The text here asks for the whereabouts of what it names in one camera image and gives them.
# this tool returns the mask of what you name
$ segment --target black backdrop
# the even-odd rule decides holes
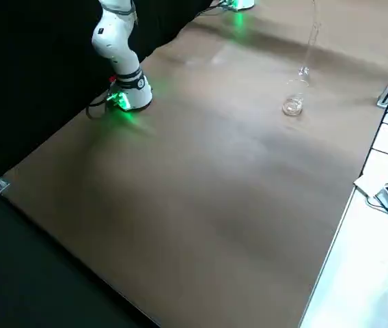
[[[142,61],[211,0],[136,0],[130,37]],[[91,36],[97,0],[0,0],[0,175],[107,88],[112,69]]]

